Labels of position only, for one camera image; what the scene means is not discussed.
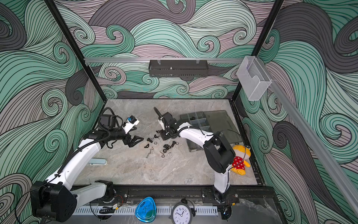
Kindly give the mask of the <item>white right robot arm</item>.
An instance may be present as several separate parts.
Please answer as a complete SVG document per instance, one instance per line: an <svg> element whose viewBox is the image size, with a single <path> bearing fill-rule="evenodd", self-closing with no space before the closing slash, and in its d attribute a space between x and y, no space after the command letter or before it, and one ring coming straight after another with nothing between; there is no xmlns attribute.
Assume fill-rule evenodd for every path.
<svg viewBox="0 0 358 224"><path fill-rule="evenodd" d="M164 141L181 137L204 149L208 164L214 170L214 198L219 203L225 202L230 188L229 170L236 156L226 137L222 132L206 132L189 122L176 120L170 113L161 114L157 108L154 111L162 127L159 134Z"/></svg>

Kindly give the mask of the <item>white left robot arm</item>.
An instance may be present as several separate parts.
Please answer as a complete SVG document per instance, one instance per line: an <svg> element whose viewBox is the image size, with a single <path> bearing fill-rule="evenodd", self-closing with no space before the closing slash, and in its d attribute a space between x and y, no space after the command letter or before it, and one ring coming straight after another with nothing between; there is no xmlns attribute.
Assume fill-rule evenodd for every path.
<svg viewBox="0 0 358 224"><path fill-rule="evenodd" d="M143 138L132 137L130 131L136 129L139 120L133 115L118 123L119 116L114 112L101 114L96 130L84 135L79 147L67 157L57 171L45 181L35 182L30 189L31 210L35 217L67 221L75 209L103 199L107 203L115 199L113 182L97 180L94 183L73 190L73 184L90 160L110 141L123 141L133 147Z"/></svg>

